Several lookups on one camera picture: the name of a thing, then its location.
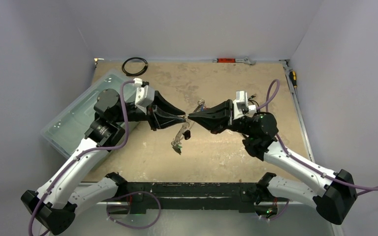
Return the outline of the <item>red key tag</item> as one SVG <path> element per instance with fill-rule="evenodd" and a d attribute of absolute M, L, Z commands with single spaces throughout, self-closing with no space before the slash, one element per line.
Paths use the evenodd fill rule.
<path fill-rule="evenodd" d="M 198 106 L 197 106 L 197 111 L 203 111 L 205 109 L 205 100 L 203 99 L 200 99 L 198 102 L 197 102 Z"/>

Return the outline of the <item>black key fob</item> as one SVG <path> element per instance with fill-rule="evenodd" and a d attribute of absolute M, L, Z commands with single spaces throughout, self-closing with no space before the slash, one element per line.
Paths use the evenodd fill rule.
<path fill-rule="evenodd" d="M 191 138 L 191 132 L 190 130 L 186 130 L 184 133 L 183 133 L 183 137 L 185 140 L 188 140 Z"/>

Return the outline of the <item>green key tag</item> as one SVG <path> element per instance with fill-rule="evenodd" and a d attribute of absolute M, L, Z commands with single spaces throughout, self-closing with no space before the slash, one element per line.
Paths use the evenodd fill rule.
<path fill-rule="evenodd" d="M 176 153 L 178 153 L 179 155 L 182 154 L 182 150 L 181 150 L 182 147 L 181 147 L 180 145 L 173 145 L 172 148 L 173 148 L 173 150 L 174 150 Z"/>

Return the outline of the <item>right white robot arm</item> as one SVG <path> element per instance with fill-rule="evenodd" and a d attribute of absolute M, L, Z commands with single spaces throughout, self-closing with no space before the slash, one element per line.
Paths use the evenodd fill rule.
<path fill-rule="evenodd" d="M 352 174 L 341 169 L 336 172 L 308 160 L 288 149 L 278 137 L 277 121 L 270 112 L 254 112 L 255 106 L 238 107 L 227 100 L 209 109 L 193 112 L 188 119 L 212 134 L 225 130 L 243 135 L 246 152 L 261 161 L 290 173 L 298 181 L 283 180 L 266 174 L 257 186 L 263 200 L 287 198 L 314 208 L 332 224 L 340 225 L 357 200 Z"/>

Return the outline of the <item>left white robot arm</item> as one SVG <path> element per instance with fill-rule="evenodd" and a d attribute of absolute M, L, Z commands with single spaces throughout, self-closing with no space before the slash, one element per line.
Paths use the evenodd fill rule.
<path fill-rule="evenodd" d="M 130 121 L 146 121 L 152 130 L 185 122 L 185 112 L 149 86 L 138 88 L 132 102 L 125 102 L 114 89 L 105 89 L 97 96 L 94 110 L 94 121 L 67 162 L 42 187 L 28 190 L 21 197 L 32 220 L 39 221 L 55 236 L 96 203 L 107 199 L 121 201 L 126 197 L 127 181 L 116 173 L 81 191 L 76 187 L 110 151 L 126 144 Z"/>

